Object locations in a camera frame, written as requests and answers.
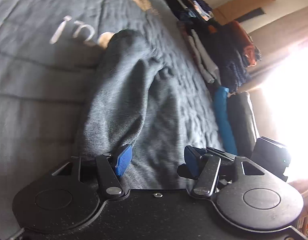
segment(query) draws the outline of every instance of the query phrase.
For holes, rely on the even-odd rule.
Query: orange cloth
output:
[[[210,33],[216,33],[217,32],[216,28],[212,25],[208,26],[208,30],[210,31]]]
[[[237,45],[238,51],[247,57],[250,66],[255,66],[255,46],[251,42],[248,34],[237,21],[231,21],[228,25],[233,31],[234,42]]]

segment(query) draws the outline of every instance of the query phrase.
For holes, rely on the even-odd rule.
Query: blue gripper pad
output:
[[[187,168],[193,177],[199,176],[200,154],[191,146],[187,145],[184,149],[184,160]]]
[[[123,176],[128,165],[132,160],[132,146],[127,144],[121,148],[121,153],[118,155],[116,162],[112,163],[114,166],[114,172],[116,176]]]

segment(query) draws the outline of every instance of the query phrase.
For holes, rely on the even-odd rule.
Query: gray bedsheet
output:
[[[152,8],[143,11],[133,0],[0,0],[1,238],[18,229],[11,203],[21,188],[73,153],[95,150],[91,153],[97,154],[103,149],[100,142],[86,143],[93,136],[79,125],[80,120],[86,124],[91,113],[84,108],[97,110],[97,106],[90,108],[88,98],[99,87],[94,85],[102,76],[103,52],[72,38],[75,20],[95,29],[94,42],[103,32],[137,30],[160,65],[143,101],[145,116],[133,139],[128,185],[181,187],[175,168],[183,162],[185,145],[221,148],[209,92],[186,50],[176,18],[163,0],[149,1]],[[50,44],[66,15],[73,20]],[[85,134],[77,137],[78,130]],[[78,148],[75,138],[80,138]],[[168,178],[161,177],[163,172]]]

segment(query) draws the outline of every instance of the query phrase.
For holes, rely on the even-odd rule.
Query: gray blanket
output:
[[[134,0],[0,0],[1,238],[18,229],[14,195],[74,153],[133,142],[126,183],[174,188],[184,185],[175,168],[186,144],[221,147],[176,18],[163,0],[149,1],[144,11]],[[66,15],[73,20],[50,44]],[[72,38],[75,20],[95,29],[94,42],[137,32],[118,33],[103,54]]]

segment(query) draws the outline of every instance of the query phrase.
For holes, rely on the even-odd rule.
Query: black device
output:
[[[192,179],[191,188],[125,190],[117,154],[98,156],[84,170],[72,156],[17,193],[13,212],[23,229],[11,239],[306,239],[292,227],[303,200],[289,184],[213,148],[187,146],[184,158],[177,172]],[[99,188],[80,175],[95,176]]]

